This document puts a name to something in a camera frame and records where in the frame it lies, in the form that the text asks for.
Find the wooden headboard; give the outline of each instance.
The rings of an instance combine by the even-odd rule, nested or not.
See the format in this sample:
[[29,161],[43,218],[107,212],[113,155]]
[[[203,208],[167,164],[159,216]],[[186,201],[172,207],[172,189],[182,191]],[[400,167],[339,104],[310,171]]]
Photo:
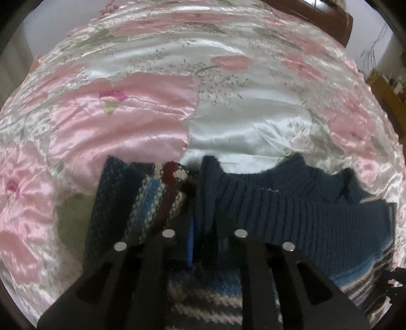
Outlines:
[[329,0],[262,0],[271,7],[308,21],[347,46],[352,16]]

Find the dark blue sweater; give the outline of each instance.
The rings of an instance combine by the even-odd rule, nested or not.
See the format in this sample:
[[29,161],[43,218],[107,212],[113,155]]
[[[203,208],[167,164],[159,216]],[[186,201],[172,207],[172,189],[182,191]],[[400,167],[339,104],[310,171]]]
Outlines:
[[352,170],[335,175],[300,154],[259,174],[227,174],[205,157],[197,185],[196,245],[212,227],[215,205],[267,243],[291,241],[356,303],[391,259],[394,228],[385,201],[362,190]]

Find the striped sweater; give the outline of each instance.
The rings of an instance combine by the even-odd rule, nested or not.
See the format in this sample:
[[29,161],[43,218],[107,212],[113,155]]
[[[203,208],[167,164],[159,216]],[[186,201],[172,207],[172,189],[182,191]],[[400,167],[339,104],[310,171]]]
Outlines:
[[[180,212],[179,205],[194,194],[190,185],[185,189],[185,183],[191,184],[193,179],[180,165],[170,164],[172,170],[166,171],[164,183],[163,172],[151,169],[168,165],[108,159],[86,241],[86,251],[93,253],[85,254],[85,265],[118,240],[140,242],[152,229],[165,228],[168,222],[162,215],[170,219],[173,211],[160,213],[163,203],[170,205],[166,210]],[[173,183],[171,188],[167,187],[169,182]],[[168,189],[172,189],[171,196],[177,195],[174,189],[183,191],[177,206],[173,198],[168,203],[163,197]],[[376,306],[379,300],[371,291],[392,258],[395,217],[390,216],[391,208],[384,201],[359,187],[352,170],[331,176],[307,166],[296,154],[274,169],[236,175],[223,172],[214,157],[205,157],[195,193],[195,256],[213,225],[216,205],[235,219],[239,228],[261,241],[277,245],[294,242],[357,306],[365,311]],[[117,196],[125,196],[126,202]],[[168,293],[168,329],[241,329],[242,293],[236,271],[194,267],[171,272]]]

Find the satin bedspread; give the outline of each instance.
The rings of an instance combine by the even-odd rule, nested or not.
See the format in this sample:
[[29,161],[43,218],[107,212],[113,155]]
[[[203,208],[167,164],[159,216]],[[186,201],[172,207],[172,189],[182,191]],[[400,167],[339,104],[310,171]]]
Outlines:
[[398,204],[393,266],[406,255],[402,148],[335,40],[253,0],[129,2],[36,59],[0,114],[1,279],[26,316],[81,274],[107,155],[215,155],[253,173],[301,152],[328,173],[354,168]]

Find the white wall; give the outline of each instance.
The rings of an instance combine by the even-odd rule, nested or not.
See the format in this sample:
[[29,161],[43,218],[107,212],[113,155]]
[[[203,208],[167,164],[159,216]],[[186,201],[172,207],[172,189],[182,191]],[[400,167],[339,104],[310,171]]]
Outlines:
[[378,65],[391,42],[393,32],[380,14],[372,9],[364,0],[347,0],[347,12],[354,18],[354,24],[346,49],[348,55],[357,64],[358,69],[368,75],[372,67],[368,68],[367,66],[367,52],[371,49],[382,28],[385,26],[387,31],[383,39],[374,47],[376,64]]
[[377,70],[388,78],[397,78],[401,75],[402,80],[406,82],[406,69],[403,67],[400,58],[402,53],[403,47],[396,36],[393,35],[385,53],[377,65]]
[[[34,56],[45,55],[67,32],[99,17],[109,0],[44,0],[24,20],[27,42]],[[116,0],[118,5],[126,0]]]

